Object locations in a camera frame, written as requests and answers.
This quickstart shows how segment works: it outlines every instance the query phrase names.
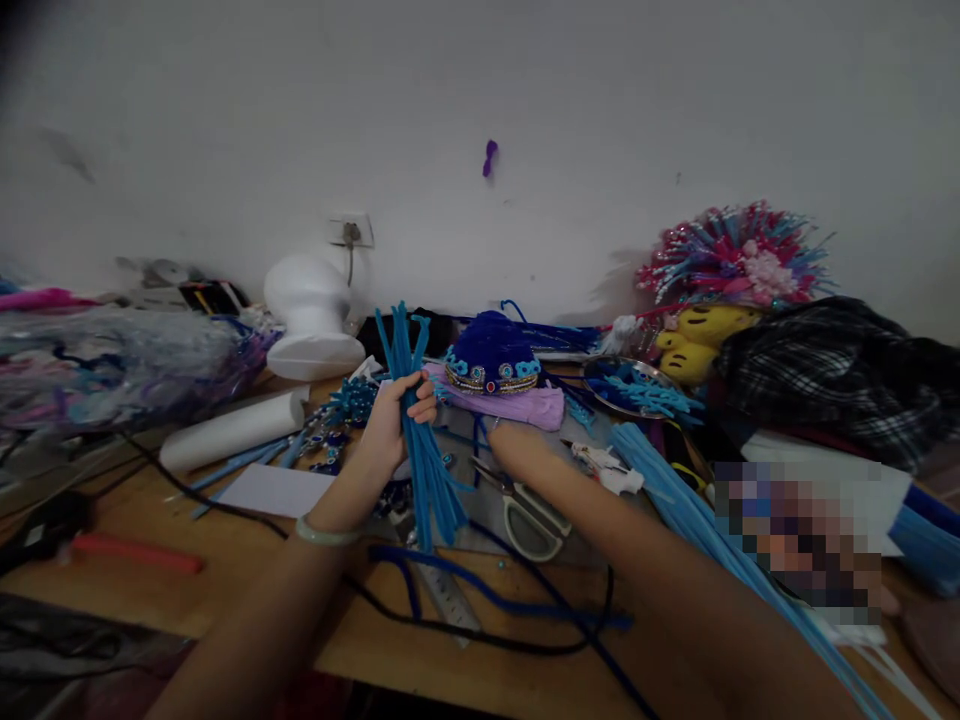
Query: blue crown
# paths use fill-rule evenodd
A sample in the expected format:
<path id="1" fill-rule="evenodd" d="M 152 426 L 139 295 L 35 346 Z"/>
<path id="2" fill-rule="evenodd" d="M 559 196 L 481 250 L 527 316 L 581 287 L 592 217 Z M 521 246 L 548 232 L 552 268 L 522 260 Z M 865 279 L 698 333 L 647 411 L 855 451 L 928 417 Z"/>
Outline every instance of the blue crown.
<path id="1" fill-rule="evenodd" d="M 529 341 L 502 313 L 482 312 L 443 358 L 447 378 L 458 390 L 507 395 L 537 386 L 540 361 Z"/>

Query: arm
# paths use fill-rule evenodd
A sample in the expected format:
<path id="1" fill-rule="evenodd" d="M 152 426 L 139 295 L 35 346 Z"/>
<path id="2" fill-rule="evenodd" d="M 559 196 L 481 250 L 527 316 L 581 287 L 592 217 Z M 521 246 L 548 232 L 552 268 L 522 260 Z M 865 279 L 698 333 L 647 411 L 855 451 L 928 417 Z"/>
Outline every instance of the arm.
<path id="1" fill-rule="evenodd" d="M 860 717 L 807 642 L 712 559 L 509 423 L 490 433 L 501 466 L 565 515 L 630 583 L 737 717 Z"/>
<path id="2" fill-rule="evenodd" d="M 377 398 L 356 454 L 307 516 L 310 527 L 349 532 L 370 515 L 403 458 L 400 397 L 420 380 L 420 373 L 398 380 Z M 418 423 L 432 421 L 433 384 L 425 382 L 417 397 L 409 415 Z M 346 552 L 292 535 L 242 601 L 190 654 L 148 720 L 268 717 L 307 660 Z"/>

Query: clear plastic packaging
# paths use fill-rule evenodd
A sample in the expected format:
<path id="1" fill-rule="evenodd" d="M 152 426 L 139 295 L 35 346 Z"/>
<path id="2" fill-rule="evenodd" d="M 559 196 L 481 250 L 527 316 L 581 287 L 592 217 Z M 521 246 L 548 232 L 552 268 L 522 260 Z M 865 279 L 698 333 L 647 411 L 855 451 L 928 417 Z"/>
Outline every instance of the clear plastic packaging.
<path id="1" fill-rule="evenodd" d="M 247 387 L 269 316 L 113 307 L 0 314 L 0 427 L 142 429 L 208 414 Z"/>

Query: lavender cloth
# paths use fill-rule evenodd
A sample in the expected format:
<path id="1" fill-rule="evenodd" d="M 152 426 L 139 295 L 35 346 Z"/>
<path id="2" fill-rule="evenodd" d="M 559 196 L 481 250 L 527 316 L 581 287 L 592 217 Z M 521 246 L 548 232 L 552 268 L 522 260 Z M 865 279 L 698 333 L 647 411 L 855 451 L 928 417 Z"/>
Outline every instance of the lavender cloth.
<path id="1" fill-rule="evenodd" d="M 433 382 L 446 391 L 451 405 L 529 423 L 547 432 L 556 432 L 563 423 L 563 391 L 560 388 L 534 388 L 515 395 L 472 395 L 461 392 L 447 381 L 443 365 L 427 363 L 423 367 Z"/>

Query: white scissors handle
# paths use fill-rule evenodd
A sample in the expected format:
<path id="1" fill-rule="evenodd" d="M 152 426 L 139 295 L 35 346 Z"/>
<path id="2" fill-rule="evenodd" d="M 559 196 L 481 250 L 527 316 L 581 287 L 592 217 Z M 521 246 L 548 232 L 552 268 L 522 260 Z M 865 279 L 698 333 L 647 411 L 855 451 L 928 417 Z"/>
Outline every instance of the white scissors handle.
<path id="1" fill-rule="evenodd" d="M 550 505 L 547 504 L 547 501 L 537 495 L 533 490 L 528 488 L 526 483 L 514 482 L 513 489 L 517 495 L 526 501 L 529 507 L 532 507 L 538 513 L 547 518 L 547 520 L 550 521 L 550 524 L 560 532 L 562 537 L 567 537 L 570 535 L 570 531 L 573 530 L 573 525 L 570 524 L 570 521 L 550 507 Z"/>
<path id="2" fill-rule="evenodd" d="M 546 549 L 543 552 L 528 550 L 523 546 L 520 538 L 518 538 L 516 533 L 513 531 L 514 521 L 510 517 L 511 513 L 516 513 L 523 517 L 523 522 L 529 525 L 537 533 L 537 535 L 540 536 L 540 539 L 546 544 Z M 547 530 L 547 528 L 545 528 L 543 524 L 536 517 L 534 517 L 533 513 L 531 513 L 509 495 L 503 496 L 503 524 L 507 528 L 507 536 L 510 538 L 511 544 L 516 551 L 527 558 L 527 560 L 532 560 L 533 562 L 547 562 L 548 560 L 552 560 L 554 557 L 556 557 L 557 553 L 560 552 L 560 548 L 563 547 L 563 538 L 559 538 Z"/>

